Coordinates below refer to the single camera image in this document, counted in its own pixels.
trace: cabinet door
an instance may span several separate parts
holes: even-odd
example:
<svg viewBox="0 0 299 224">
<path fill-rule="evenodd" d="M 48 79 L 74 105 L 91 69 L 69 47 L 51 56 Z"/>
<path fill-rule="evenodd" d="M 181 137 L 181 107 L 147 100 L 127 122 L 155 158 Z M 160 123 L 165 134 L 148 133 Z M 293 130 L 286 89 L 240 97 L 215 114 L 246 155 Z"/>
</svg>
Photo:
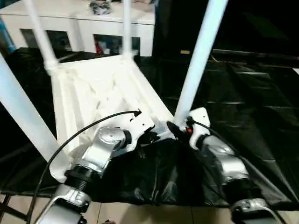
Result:
<svg viewBox="0 0 299 224">
<path fill-rule="evenodd" d="M 117 52 L 113 48 L 116 45 L 121 46 L 122 22 L 78 20 L 78 24 L 85 52 L 99 53 L 101 45 L 109 45 L 110 52 Z M 151 56 L 154 25 L 132 23 L 131 30 L 133 49 L 138 50 L 140 56 Z"/>
<path fill-rule="evenodd" d="M 37 47 L 32 32 L 32 23 L 26 15 L 1 15 L 5 27 L 16 48 Z M 43 29 L 55 49 L 83 50 L 83 44 L 76 19 L 40 17 Z"/>
<path fill-rule="evenodd" d="M 96 53 L 101 55 L 119 55 L 122 53 L 122 36 L 94 34 Z M 140 52 L 140 37 L 132 37 L 134 55 Z"/>
<path fill-rule="evenodd" d="M 21 29 L 29 48 L 38 48 L 35 36 L 31 29 Z M 48 37 L 54 50 L 71 50 L 71 45 L 65 31 L 47 30 Z"/>
</svg>

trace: black fabric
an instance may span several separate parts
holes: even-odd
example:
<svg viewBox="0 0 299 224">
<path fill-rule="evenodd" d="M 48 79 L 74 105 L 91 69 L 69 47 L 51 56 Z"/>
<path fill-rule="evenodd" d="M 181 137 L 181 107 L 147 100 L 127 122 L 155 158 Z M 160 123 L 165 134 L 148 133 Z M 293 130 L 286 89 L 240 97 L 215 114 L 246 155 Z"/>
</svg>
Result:
<svg viewBox="0 0 299 224">
<path fill-rule="evenodd" d="M 98 57 L 84 52 L 57 52 L 58 58 L 64 56 L 69 57 L 63 62 Z M 50 77 L 38 50 L 19 49 L 7 58 L 7 63 L 55 134 Z M 157 65 L 144 58 L 139 58 L 137 64 L 174 112 L 187 65 Z M 299 208 L 298 83 L 298 74 L 289 68 L 209 63 L 193 104 L 194 108 L 207 109 L 212 128 L 240 152 L 263 195 L 281 210 Z M 4 108 L 1 118 L 6 131 L 0 156 L 24 145 L 30 148 L 0 163 L 1 193 L 32 195 L 45 161 Z M 114 159 L 92 197 L 98 202 L 226 206 L 211 190 L 219 186 L 205 171 L 208 165 L 188 146 L 164 140 Z M 56 185 L 48 173 L 40 195 L 50 196 Z"/>
</svg>

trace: wire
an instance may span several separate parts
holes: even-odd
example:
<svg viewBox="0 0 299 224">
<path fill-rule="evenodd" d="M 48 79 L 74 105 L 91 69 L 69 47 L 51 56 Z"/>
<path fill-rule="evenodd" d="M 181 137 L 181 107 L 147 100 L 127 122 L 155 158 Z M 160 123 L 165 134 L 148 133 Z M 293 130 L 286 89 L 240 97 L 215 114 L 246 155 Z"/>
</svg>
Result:
<svg viewBox="0 0 299 224">
<path fill-rule="evenodd" d="M 52 155 L 52 157 L 49 159 L 46 167 L 44 168 L 43 170 L 43 173 L 39 179 L 39 182 L 36 186 L 36 189 L 34 191 L 34 194 L 33 194 L 33 197 L 32 197 L 32 200 L 31 200 L 31 203 L 30 203 L 30 207 L 29 207 L 29 210 L 28 210 L 28 213 L 27 213 L 27 221 L 26 221 L 26 224 L 30 224 L 30 221 L 31 221 L 31 217 L 32 217 L 32 213 L 33 213 L 33 209 L 34 209 L 34 205 L 36 203 L 36 198 L 37 198 L 37 194 L 39 192 L 39 189 L 41 187 L 41 184 L 42 184 L 42 181 L 43 181 L 43 177 L 45 176 L 50 164 L 53 162 L 53 160 L 55 159 L 55 157 L 60 153 L 60 151 L 70 142 L 72 141 L 74 138 L 76 138 L 79 134 L 81 134 L 82 132 L 84 132 L 85 130 L 91 128 L 92 126 L 95 126 L 96 124 L 100 123 L 100 122 L 103 122 L 104 120 L 107 120 L 109 118 L 112 118 L 112 117 L 116 117 L 116 116 L 119 116 L 119 115 L 122 115 L 122 114 L 128 114 L 128 113 L 133 113 L 135 116 L 138 116 L 141 112 L 140 111 L 124 111 L 124 112 L 120 112 L 120 113 L 115 113 L 115 114 L 112 114 L 112 115 L 109 115 L 105 118 L 102 118 L 100 120 L 97 120 L 95 122 L 93 122 L 92 124 L 82 128 L 81 130 L 79 130 L 78 132 L 76 132 L 73 136 L 71 136 L 67 141 L 65 141 L 57 150 L 56 152 Z"/>
<path fill-rule="evenodd" d="M 219 134 L 218 132 L 216 132 L 214 129 L 212 129 L 211 127 L 208 127 L 208 126 L 206 126 L 206 125 L 204 125 L 204 124 L 202 124 L 202 123 L 199 123 L 199 122 L 193 120 L 193 118 L 192 118 L 191 116 L 189 116 L 189 117 L 187 118 L 187 120 L 190 121 L 190 122 L 192 122 L 192 123 L 194 123 L 194 124 L 197 124 L 197 125 L 199 125 L 199 126 L 202 126 L 202 127 L 206 128 L 207 130 L 209 130 L 213 135 L 215 135 L 217 138 L 219 138 L 221 141 L 223 141 L 223 143 L 225 143 L 228 147 L 230 147 L 230 148 L 234 151 L 234 153 L 235 153 L 236 155 L 238 155 L 238 152 L 237 152 L 237 150 L 235 149 L 235 147 L 233 147 L 228 141 L 225 140 L 225 138 L 224 138 L 222 135 L 220 135 L 220 134 Z"/>
</svg>

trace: object on cabinet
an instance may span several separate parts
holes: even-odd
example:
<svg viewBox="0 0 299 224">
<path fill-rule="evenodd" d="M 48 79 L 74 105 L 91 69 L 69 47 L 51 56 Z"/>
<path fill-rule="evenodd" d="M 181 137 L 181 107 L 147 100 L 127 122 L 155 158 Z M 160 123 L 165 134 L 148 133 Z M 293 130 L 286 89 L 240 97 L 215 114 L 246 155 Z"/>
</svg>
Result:
<svg viewBox="0 0 299 224">
<path fill-rule="evenodd" d="M 92 0 L 89 3 L 89 7 L 91 8 L 93 14 L 95 15 L 106 15 L 111 13 L 111 0 L 106 1 L 96 1 Z"/>
</svg>

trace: black cable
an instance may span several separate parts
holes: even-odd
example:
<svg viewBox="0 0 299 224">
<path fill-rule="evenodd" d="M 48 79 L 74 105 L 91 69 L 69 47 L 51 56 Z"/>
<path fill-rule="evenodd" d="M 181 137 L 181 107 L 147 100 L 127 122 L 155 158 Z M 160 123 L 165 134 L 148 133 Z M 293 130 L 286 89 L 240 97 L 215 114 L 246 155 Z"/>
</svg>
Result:
<svg viewBox="0 0 299 224">
<path fill-rule="evenodd" d="M 223 143 L 225 143 L 228 147 L 230 147 L 234 153 L 236 154 L 236 156 L 238 155 L 238 151 L 235 149 L 235 147 L 233 147 L 228 141 L 225 140 L 225 138 L 222 137 L 222 135 L 220 135 L 218 132 L 216 132 L 214 129 L 212 129 L 211 127 L 208 127 L 202 123 L 199 123 L 195 120 L 193 120 L 193 118 L 191 116 L 187 117 L 187 120 L 190 121 L 191 123 L 197 124 L 199 126 L 202 126 L 204 128 L 206 128 L 207 130 L 210 131 L 210 133 L 212 133 L 213 135 L 215 135 L 218 139 L 220 139 L 221 141 L 223 141 Z"/>
<path fill-rule="evenodd" d="M 195 121 L 195 120 L 193 120 L 193 118 L 191 117 L 191 116 L 189 116 L 188 118 L 188 121 L 190 121 L 190 122 L 192 122 L 192 123 L 194 123 L 194 124 L 197 124 L 197 125 L 199 125 L 199 126 L 202 126 L 202 127 L 204 127 L 204 128 L 206 128 L 207 130 L 209 130 L 213 135 L 215 135 L 217 138 L 219 138 L 221 141 L 223 141 L 225 144 L 227 144 L 227 146 L 228 147 L 230 147 L 235 153 L 237 153 L 237 151 L 236 151 L 236 149 L 231 145 L 231 144 L 229 144 L 226 140 L 225 140 L 225 138 L 223 138 L 218 132 L 216 132 L 214 129 L 212 129 L 212 128 L 210 128 L 210 127 L 208 127 L 208 126 L 206 126 L 206 125 L 204 125 L 204 124 L 202 124 L 202 123 L 199 123 L 199 122 L 197 122 L 197 121 Z M 223 196 L 221 195 L 221 194 L 219 194 L 216 190 L 214 190 L 212 187 L 210 187 L 210 190 L 212 190 L 215 194 L 217 194 L 218 196 L 220 196 L 221 198 L 223 198 Z M 282 218 L 282 216 L 279 214 L 279 212 L 278 211 L 276 211 L 276 210 L 274 210 L 274 209 L 271 209 L 274 213 L 275 213 L 275 215 L 279 218 L 279 220 L 281 221 L 281 223 L 282 224 L 287 224 L 286 223 L 286 221 L 284 220 L 284 218 Z"/>
<path fill-rule="evenodd" d="M 104 121 L 104 120 L 107 120 L 109 118 L 112 118 L 112 117 L 116 117 L 116 116 L 119 116 L 119 115 L 122 115 L 122 114 L 128 114 L 128 113 L 133 113 L 135 116 L 138 116 L 141 112 L 140 111 L 124 111 L 124 112 L 120 112 L 120 113 L 115 113 L 115 114 L 112 114 L 112 115 L 109 115 L 105 118 L 102 118 L 98 121 L 95 121 L 93 122 L 92 124 L 82 128 L 81 130 L 79 130 L 77 133 L 75 133 L 73 136 L 71 136 L 67 141 L 65 141 L 57 150 L 56 152 L 52 155 L 52 157 L 49 159 L 45 169 L 43 170 L 43 173 L 39 179 L 39 182 L 36 186 L 36 189 L 34 191 L 34 194 L 33 194 L 33 197 L 32 197 L 32 200 L 31 200 L 31 203 L 30 203 L 30 207 L 29 207 L 29 210 L 28 210 L 28 213 L 27 213 L 27 221 L 26 221 L 26 224 L 30 224 L 30 221 L 31 221 L 31 217 L 32 217 L 32 213 L 33 213 L 33 209 L 34 209 L 34 205 L 36 203 L 36 198 L 37 198 L 37 194 L 39 192 L 39 189 L 41 187 L 41 184 L 42 184 L 42 181 L 43 181 L 43 177 L 45 176 L 50 164 L 53 162 L 53 160 L 55 159 L 55 157 L 60 153 L 60 151 L 70 142 L 72 141 L 74 138 L 76 138 L 79 134 L 81 134 L 82 132 L 84 132 L 85 130 L 89 129 L 90 127 L 92 126 L 95 126 L 96 124 Z"/>
</svg>

